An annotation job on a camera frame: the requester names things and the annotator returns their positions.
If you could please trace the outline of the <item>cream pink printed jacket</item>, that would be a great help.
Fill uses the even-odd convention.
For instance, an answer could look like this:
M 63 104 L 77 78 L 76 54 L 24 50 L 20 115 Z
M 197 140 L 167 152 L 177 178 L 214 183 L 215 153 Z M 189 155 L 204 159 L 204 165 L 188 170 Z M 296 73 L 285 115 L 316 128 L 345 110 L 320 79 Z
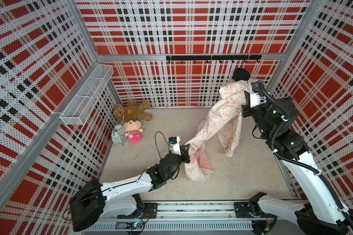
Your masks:
M 245 92 L 248 82 L 238 81 L 220 88 L 221 99 L 211 108 L 201 121 L 197 134 L 187 142 L 196 146 L 195 153 L 189 153 L 190 163 L 184 165 L 186 177 L 192 181 L 206 181 L 215 172 L 207 154 L 207 142 L 217 137 L 225 155 L 232 157 L 241 139 L 242 106 L 246 104 Z

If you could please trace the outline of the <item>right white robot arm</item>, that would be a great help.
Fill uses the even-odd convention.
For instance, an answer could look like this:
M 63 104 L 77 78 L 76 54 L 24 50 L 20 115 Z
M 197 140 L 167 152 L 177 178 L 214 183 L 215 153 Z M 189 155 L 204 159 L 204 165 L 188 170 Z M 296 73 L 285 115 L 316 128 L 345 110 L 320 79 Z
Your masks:
M 274 223 L 266 220 L 268 215 L 298 225 L 307 235 L 345 235 L 353 231 L 353 209 L 341 201 L 307 143 L 290 128 L 299 115 L 293 99 L 274 99 L 263 92 L 248 92 L 245 97 L 243 115 L 253 118 L 261 139 L 296 178 L 308 201 L 294 203 L 259 192 L 247 205 L 235 203 L 236 214 L 256 218 L 253 232 L 257 235 L 273 229 Z

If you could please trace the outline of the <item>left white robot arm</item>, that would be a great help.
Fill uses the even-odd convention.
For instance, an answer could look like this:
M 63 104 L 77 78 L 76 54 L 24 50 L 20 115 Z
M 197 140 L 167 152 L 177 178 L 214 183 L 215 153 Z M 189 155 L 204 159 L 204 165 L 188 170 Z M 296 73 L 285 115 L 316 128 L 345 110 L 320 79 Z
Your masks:
M 180 166 L 190 162 L 189 147 L 173 145 L 158 164 L 139 176 L 112 183 L 90 180 L 70 199 L 73 230 L 83 231 L 103 218 L 140 216 L 145 209 L 140 194 L 157 190 L 173 179 Z

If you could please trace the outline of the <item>blue striped hanging doll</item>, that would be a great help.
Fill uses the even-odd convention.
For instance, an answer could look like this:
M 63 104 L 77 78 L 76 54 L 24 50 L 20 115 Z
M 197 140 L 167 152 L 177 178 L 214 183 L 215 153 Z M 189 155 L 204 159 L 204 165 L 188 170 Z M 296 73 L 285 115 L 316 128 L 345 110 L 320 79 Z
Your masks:
M 251 78 L 250 72 L 244 68 L 235 69 L 232 76 L 232 80 L 234 80 L 235 82 L 238 82 L 241 80 L 248 81 L 250 78 Z

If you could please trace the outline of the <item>pink plush doll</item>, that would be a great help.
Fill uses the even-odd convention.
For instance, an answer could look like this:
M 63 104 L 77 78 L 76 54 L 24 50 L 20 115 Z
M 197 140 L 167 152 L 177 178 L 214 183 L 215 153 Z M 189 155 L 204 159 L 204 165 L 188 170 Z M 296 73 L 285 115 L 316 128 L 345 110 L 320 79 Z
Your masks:
M 138 143 L 142 140 L 143 136 L 143 129 L 142 123 L 139 120 L 128 120 L 123 125 L 124 129 L 126 130 L 125 136 L 128 137 L 130 143 Z

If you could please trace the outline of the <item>brown teddy bear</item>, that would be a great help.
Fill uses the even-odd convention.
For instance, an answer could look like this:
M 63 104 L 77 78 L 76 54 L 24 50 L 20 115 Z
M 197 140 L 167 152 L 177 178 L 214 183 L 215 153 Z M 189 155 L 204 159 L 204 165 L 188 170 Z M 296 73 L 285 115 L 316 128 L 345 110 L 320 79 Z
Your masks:
M 113 115 L 117 121 L 129 121 L 129 120 L 144 120 L 151 121 L 153 119 L 152 114 L 146 113 L 145 110 L 150 108 L 151 103 L 149 100 L 144 100 L 140 105 L 135 105 L 133 99 L 127 100 L 127 106 L 116 104 Z

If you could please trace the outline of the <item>pale blue alarm clock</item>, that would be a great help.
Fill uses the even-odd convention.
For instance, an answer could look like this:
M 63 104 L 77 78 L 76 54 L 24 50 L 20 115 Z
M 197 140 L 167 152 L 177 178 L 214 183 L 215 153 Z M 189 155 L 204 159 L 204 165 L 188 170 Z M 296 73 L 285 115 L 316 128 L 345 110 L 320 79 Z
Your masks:
M 111 132 L 112 142 L 116 145 L 124 145 L 124 143 L 127 141 L 126 133 L 127 131 L 121 124 L 115 125 Z

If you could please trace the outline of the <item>green circuit board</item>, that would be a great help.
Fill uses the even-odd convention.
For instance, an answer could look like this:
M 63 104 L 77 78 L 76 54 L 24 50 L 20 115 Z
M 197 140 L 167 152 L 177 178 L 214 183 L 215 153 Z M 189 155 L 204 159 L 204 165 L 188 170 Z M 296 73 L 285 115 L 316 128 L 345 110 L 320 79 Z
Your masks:
M 126 230 L 141 230 L 144 227 L 144 223 L 141 221 L 132 221 L 126 223 Z

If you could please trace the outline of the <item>black hook rail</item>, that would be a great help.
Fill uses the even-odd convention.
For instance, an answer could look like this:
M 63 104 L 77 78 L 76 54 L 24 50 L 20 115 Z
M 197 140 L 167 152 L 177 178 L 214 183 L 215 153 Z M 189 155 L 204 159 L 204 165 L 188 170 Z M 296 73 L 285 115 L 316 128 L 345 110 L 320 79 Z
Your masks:
M 166 56 L 167 61 L 248 61 L 255 60 L 259 61 L 262 59 L 262 55 L 184 55 L 184 56 Z

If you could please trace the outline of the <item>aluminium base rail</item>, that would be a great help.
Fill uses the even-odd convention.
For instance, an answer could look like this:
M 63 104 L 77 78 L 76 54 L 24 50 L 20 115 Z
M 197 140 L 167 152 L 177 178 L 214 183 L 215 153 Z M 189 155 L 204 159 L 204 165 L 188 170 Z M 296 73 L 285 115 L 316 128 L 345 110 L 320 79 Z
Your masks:
M 85 229 L 87 232 L 124 232 L 144 234 L 163 231 L 249 231 L 259 223 L 274 228 L 290 221 L 272 214 L 253 217 L 247 200 L 239 201 L 147 201 L 147 211 L 140 218 L 110 217 L 100 219 Z M 141 230 L 126 230 L 126 223 L 141 221 Z

